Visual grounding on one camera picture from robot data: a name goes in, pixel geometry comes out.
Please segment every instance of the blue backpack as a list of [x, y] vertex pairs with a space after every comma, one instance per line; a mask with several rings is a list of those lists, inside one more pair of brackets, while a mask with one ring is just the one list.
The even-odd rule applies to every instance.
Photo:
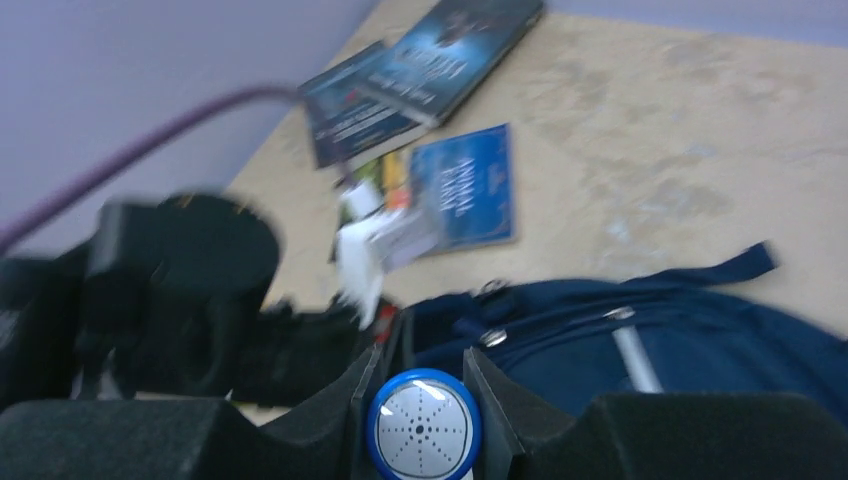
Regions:
[[598, 394], [634, 390], [613, 335], [633, 327], [664, 392], [796, 392], [848, 426], [844, 341], [707, 289], [774, 268], [757, 244], [720, 265], [622, 283], [549, 280], [442, 295], [410, 308], [396, 365], [461, 378], [462, 352], [476, 347], [513, 381], [576, 416]]

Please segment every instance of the beige table surface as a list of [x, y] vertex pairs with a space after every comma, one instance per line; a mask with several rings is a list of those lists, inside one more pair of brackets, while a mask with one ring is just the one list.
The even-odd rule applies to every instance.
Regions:
[[[337, 60], [396, 41], [433, 3], [384, 0]], [[420, 260], [387, 293], [626, 279], [770, 240], [782, 266], [732, 291], [848, 333], [848, 50], [550, 14], [419, 143], [504, 122], [519, 240]], [[233, 182], [285, 235], [269, 298], [335, 292], [335, 179], [313, 170], [296, 111]]]

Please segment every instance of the blue book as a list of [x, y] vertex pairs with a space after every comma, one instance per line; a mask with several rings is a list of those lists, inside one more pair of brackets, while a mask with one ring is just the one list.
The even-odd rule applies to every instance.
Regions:
[[383, 42], [375, 42], [299, 87], [317, 168], [346, 160], [355, 170], [427, 133], [427, 127], [357, 89], [353, 75], [385, 51]]
[[542, 0], [441, 0], [357, 77], [362, 90], [429, 127], [442, 124], [518, 43]]
[[409, 164], [413, 204], [438, 229], [433, 252], [515, 239], [508, 125], [417, 147]]

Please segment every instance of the purple cable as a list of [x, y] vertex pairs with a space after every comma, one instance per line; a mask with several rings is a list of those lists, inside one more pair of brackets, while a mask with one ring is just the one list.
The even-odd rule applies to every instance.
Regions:
[[[117, 151], [63, 188], [53, 192], [34, 207], [0, 230], [0, 255], [5, 255], [18, 242], [85, 198], [115, 175], [134, 165], [148, 153], [165, 145], [205, 120], [233, 107], [258, 99], [279, 99], [296, 104], [304, 98], [297, 89], [286, 86], [247, 88], [207, 102], [153, 130], [139, 140]], [[320, 113], [309, 105], [310, 112]], [[350, 184], [353, 175], [346, 161], [336, 162], [343, 181]]]

